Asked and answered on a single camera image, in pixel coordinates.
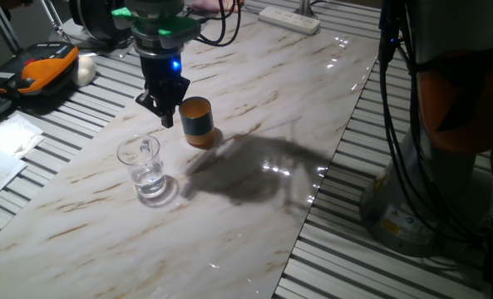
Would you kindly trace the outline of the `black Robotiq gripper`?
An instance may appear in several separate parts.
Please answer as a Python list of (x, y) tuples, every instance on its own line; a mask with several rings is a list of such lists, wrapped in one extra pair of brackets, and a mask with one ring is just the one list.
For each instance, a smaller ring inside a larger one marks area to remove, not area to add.
[[(174, 125), (174, 115), (184, 102), (190, 80), (182, 76), (180, 54), (161, 57), (142, 57), (141, 69), (145, 78), (144, 92), (136, 97), (136, 103), (160, 118), (164, 127)], [(163, 109), (158, 100), (167, 101), (168, 108)]]

